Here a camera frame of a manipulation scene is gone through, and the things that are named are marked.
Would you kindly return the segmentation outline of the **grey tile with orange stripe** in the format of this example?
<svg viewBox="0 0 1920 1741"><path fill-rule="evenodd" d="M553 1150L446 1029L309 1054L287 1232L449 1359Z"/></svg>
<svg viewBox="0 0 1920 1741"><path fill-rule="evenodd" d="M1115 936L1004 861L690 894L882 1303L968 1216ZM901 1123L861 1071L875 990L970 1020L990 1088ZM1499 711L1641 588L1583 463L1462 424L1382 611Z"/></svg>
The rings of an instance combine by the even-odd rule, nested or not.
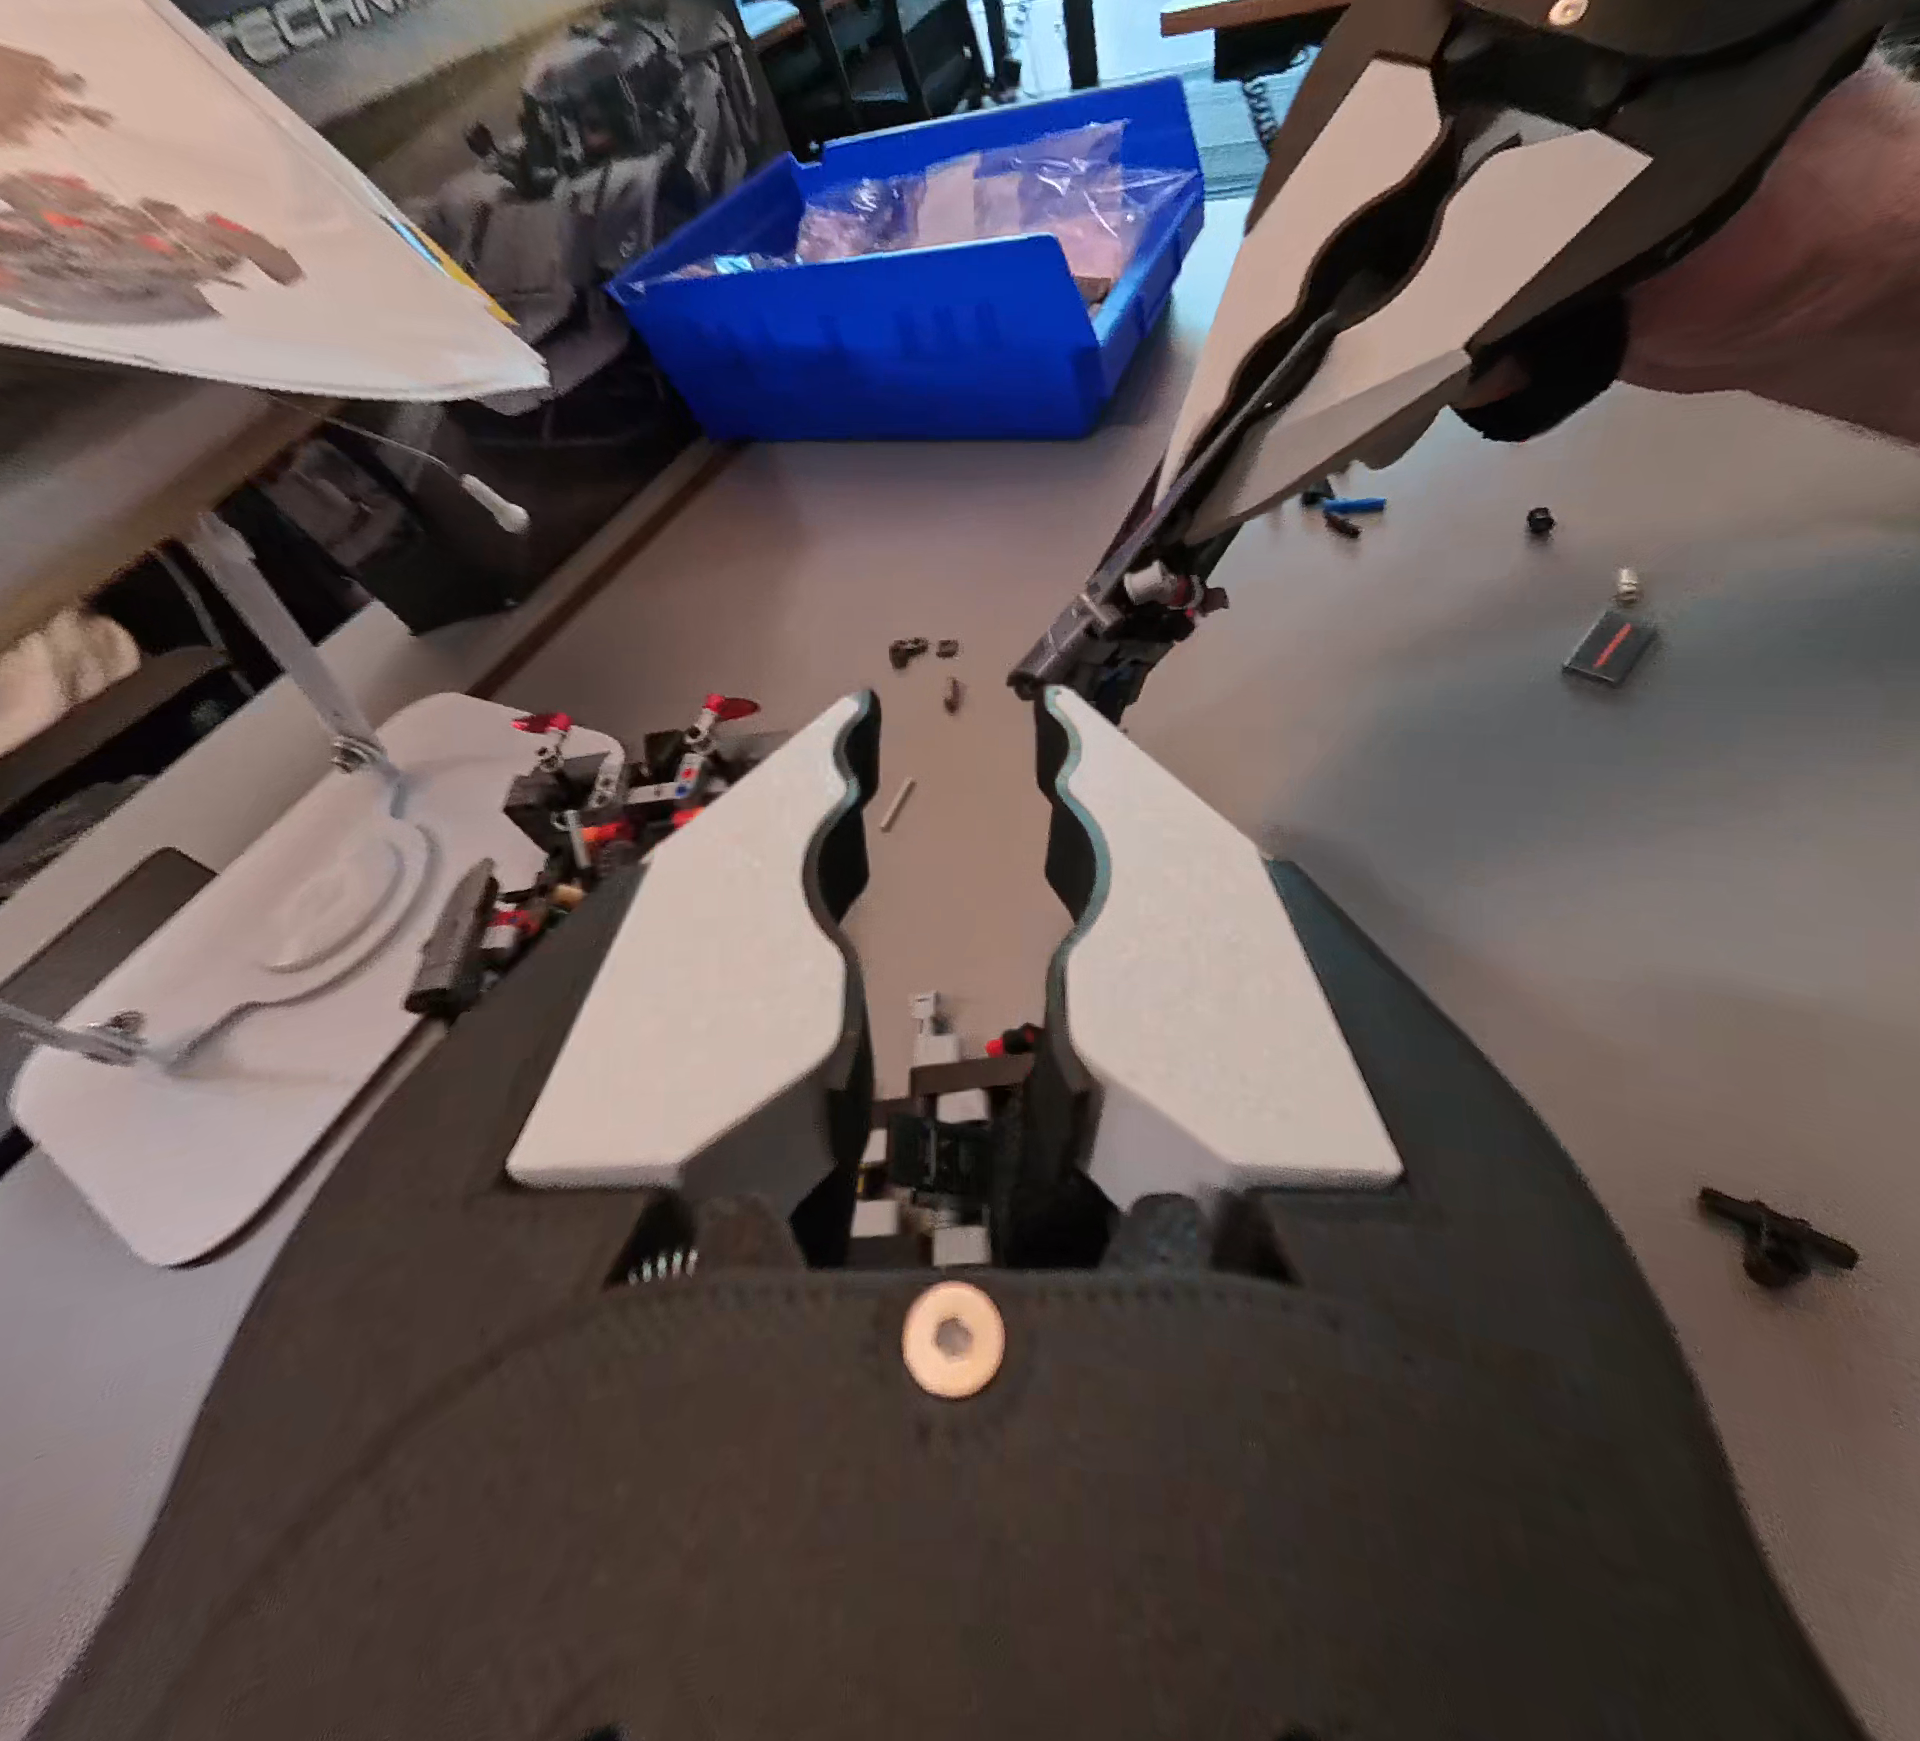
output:
<svg viewBox="0 0 1920 1741"><path fill-rule="evenodd" d="M1561 660L1561 672L1607 691L1622 689L1661 638L1645 619L1622 609L1601 611Z"/></svg>

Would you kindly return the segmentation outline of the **instruction booklet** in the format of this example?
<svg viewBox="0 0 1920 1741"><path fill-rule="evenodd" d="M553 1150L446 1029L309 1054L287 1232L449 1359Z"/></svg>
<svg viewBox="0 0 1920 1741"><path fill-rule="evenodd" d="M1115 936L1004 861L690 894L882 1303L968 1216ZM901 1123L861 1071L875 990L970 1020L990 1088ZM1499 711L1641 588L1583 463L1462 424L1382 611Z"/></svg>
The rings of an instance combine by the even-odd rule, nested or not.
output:
<svg viewBox="0 0 1920 1741"><path fill-rule="evenodd" d="M3 348L454 402L547 365L170 0L2 0Z"/></svg>

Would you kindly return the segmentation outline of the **lego set box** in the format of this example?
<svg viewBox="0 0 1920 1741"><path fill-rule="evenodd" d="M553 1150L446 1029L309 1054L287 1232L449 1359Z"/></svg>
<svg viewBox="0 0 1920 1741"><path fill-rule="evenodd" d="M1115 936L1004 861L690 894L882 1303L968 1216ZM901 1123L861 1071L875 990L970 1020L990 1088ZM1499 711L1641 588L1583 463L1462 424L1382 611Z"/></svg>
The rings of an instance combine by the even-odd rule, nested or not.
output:
<svg viewBox="0 0 1920 1741"><path fill-rule="evenodd" d="M348 402L260 480L412 632L516 606L693 441L612 280L775 159L735 0L171 0L473 278L546 379Z"/></svg>

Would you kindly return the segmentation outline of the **large lego car model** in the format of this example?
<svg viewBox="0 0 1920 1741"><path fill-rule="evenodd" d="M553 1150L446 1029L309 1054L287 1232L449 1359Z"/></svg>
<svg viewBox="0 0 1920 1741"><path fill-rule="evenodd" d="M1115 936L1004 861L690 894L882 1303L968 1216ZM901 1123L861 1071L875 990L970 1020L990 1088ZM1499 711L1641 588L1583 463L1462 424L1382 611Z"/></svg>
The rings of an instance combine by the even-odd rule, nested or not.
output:
<svg viewBox="0 0 1920 1741"><path fill-rule="evenodd" d="M647 735L634 760L619 748L572 753L573 721L564 712L516 716L537 755L516 773L499 810L540 865L520 889L501 885L489 856L451 882L404 990L406 1015L459 1018L593 889L726 794L763 756L763 738L727 737L757 715L755 699L709 693L690 725Z"/></svg>

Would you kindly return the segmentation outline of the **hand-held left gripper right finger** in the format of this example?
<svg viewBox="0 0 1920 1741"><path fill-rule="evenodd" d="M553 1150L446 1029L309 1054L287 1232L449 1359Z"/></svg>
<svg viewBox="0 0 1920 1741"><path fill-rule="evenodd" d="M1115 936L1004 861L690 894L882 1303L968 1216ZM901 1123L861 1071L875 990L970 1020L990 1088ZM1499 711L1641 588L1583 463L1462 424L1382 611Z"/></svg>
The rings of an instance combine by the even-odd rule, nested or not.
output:
<svg viewBox="0 0 1920 1741"><path fill-rule="evenodd" d="M1067 912L1030 1071L1035 1269L1118 1220L1262 1192L1382 1194L1398 1153L1268 858L1091 703L1031 704L1044 873Z"/></svg>

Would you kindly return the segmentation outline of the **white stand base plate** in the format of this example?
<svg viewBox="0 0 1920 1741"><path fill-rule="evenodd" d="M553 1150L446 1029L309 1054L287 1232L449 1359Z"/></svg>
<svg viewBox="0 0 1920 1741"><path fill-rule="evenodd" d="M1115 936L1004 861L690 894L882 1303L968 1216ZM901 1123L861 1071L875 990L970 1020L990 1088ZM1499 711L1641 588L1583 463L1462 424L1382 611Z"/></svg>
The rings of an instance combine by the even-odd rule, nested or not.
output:
<svg viewBox="0 0 1920 1741"><path fill-rule="evenodd" d="M508 604L412 632L382 597L303 671L201 738L3 901L3 979L161 851L208 871L82 990L3 1015L3 1104L136 1259L197 1263L250 1227L417 1031L406 1010L457 880L524 887L537 845L503 812L535 738L475 687L525 638L552 584L636 523L660 468L531 474L475 508L497 530Z"/></svg>

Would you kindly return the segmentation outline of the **person's right hand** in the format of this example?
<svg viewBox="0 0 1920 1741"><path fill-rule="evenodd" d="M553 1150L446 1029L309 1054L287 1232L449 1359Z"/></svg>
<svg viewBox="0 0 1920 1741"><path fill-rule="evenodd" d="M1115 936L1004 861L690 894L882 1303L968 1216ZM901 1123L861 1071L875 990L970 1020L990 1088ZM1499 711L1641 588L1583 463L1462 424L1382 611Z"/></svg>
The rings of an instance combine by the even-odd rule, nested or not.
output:
<svg viewBox="0 0 1920 1741"><path fill-rule="evenodd" d="M1629 290L1625 323L1625 384L1740 390L1915 447L1915 82L1869 55L1717 233Z"/></svg>

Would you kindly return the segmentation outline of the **small black lego assembly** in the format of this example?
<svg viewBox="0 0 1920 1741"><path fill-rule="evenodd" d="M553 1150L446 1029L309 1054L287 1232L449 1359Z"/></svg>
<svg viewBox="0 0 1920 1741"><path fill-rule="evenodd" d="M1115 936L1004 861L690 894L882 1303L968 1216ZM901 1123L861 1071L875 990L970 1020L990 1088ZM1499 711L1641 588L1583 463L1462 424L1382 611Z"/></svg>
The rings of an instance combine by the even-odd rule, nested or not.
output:
<svg viewBox="0 0 1920 1741"><path fill-rule="evenodd" d="M910 1001L907 1088L875 1103L856 1168L851 1269L973 1273L996 1260L996 1161L1044 1033L971 1043L940 990Z"/></svg>

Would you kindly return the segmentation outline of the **clear plastic bags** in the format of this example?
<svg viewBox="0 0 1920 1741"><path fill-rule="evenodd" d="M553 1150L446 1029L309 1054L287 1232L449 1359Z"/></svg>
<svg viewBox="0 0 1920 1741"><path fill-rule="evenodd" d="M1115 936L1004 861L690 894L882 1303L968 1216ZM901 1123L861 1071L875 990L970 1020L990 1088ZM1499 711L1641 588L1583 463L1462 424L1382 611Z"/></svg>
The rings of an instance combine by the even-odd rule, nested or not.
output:
<svg viewBox="0 0 1920 1741"><path fill-rule="evenodd" d="M673 280L1047 239L1079 300L1096 310L1140 259L1159 216L1204 188L1193 169L1124 163L1120 144L1129 128L1094 122L903 175L815 186L801 195L790 246L714 251L673 270Z"/></svg>

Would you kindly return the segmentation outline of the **blue storage bin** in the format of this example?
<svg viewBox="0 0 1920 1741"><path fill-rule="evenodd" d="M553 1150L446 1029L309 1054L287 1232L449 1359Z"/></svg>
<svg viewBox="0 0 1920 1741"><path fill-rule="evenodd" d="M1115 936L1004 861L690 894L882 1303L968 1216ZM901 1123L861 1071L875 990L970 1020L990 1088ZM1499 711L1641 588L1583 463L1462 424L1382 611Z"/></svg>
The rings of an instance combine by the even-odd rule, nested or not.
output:
<svg viewBox="0 0 1920 1741"><path fill-rule="evenodd" d="M1204 188L1164 212L1096 308L1059 246L990 241L767 272L673 280L714 251L785 248L804 192L952 154L1129 122L1127 164L1202 163L1171 76L827 142L755 171L607 278L607 298L714 438L1076 438L1094 430L1159 325L1204 219Z"/></svg>

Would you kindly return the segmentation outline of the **group of black lego pins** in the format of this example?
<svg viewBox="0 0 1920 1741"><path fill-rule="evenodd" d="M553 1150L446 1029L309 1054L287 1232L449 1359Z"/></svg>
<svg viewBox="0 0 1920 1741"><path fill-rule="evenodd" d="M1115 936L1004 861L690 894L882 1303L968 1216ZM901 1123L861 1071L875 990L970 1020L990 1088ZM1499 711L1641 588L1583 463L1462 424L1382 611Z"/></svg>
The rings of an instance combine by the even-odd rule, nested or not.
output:
<svg viewBox="0 0 1920 1741"><path fill-rule="evenodd" d="M1387 507L1377 517L1357 521L1331 521L1321 515L1321 502L1342 496L1384 496ZM1495 532L1516 535L1523 543L1538 543L1556 536L1559 527L1557 513L1547 504L1528 507L1479 507L1467 504L1455 511L1449 500L1430 496L1384 494L1377 491L1337 491L1330 483L1309 483L1291 496L1307 529L1321 530L1345 543L1357 543L1373 532L1401 535L1424 543L1439 539L1459 539L1464 535Z"/></svg>

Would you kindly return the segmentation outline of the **dark grey lego wing assembly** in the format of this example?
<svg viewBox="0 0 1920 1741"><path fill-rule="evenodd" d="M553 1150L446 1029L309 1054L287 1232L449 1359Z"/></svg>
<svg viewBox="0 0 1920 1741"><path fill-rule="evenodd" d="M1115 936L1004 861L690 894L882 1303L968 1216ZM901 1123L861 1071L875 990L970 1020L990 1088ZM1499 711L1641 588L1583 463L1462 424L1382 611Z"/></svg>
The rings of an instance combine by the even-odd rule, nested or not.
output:
<svg viewBox="0 0 1920 1741"><path fill-rule="evenodd" d="M1234 536L1189 543L1140 529L1120 539L1006 684L1023 703L1059 687L1120 725L1164 656L1229 600L1216 566Z"/></svg>

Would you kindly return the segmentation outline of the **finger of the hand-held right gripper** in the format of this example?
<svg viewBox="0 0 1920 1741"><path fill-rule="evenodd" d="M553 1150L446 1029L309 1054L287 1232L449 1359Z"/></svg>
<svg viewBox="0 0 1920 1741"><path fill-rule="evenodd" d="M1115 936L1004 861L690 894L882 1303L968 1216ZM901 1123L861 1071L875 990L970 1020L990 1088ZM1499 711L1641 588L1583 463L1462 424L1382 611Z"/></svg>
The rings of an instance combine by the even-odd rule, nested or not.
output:
<svg viewBox="0 0 1920 1741"><path fill-rule="evenodd" d="M1156 477L1156 498L1174 489L1211 424L1231 408L1235 387L1257 380L1291 339L1330 310L1340 347L1323 355L1304 396L1249 435L1226 471L1222 507L1274 507L1309 473L1364 461L1387 467L1439 411L1436 382L1393 384L1385 405L1354 362L1360 315L1384 308L1403 286L1436 225L1436 192L1416 182L1428 169L1448 184L1444 124L1422 65L1370 61L1335 96L1331 114L1306 119L1298 95L1280 141L1306 141L1283 166L1276 144L1249 206L1188 390L1174 414Z"/></svg>
<svg viewBox="0 0 1920 1741"><path fill-rule="evenodd" d="M1401 289L1331 336L1307 384L1245 436L1188 539L1207 543L1349 465L1393 465L1464 392L1469 340L1647 163L1591 130L1495 151L1448 199Z"/></svg>

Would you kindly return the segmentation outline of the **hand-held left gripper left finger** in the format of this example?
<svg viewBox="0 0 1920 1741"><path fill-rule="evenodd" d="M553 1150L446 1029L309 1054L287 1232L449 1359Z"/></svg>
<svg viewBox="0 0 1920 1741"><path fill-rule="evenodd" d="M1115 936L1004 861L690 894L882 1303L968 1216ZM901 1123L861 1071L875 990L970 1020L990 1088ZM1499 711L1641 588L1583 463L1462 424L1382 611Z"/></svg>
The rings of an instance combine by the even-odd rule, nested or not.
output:
<svg viewBox="0 0 1920 1741"><path fill-rule="evenodd" d="M875 707L831 701L640 865L508 1150L517 1191L752 1200L807 1264L849 1260L873 1052L845 921Z"/></svg>

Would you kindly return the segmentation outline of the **black t-shaped lego connector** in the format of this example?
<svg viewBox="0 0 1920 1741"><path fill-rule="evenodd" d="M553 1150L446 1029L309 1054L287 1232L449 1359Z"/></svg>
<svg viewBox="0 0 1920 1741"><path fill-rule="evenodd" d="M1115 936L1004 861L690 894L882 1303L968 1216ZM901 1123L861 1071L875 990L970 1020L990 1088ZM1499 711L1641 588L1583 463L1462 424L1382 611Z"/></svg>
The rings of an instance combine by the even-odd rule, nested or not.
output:
<svg viewBox="0 0 1920 1741"><path fill-rule="evenodd" d="M1781 1294L1818 1271L1853 1273L1860 1251L1764 1200L1736 1199L1714 1187L1693 1196L1699 1215L1740 1236L1740 1269L1764 1292Z"/></svg>

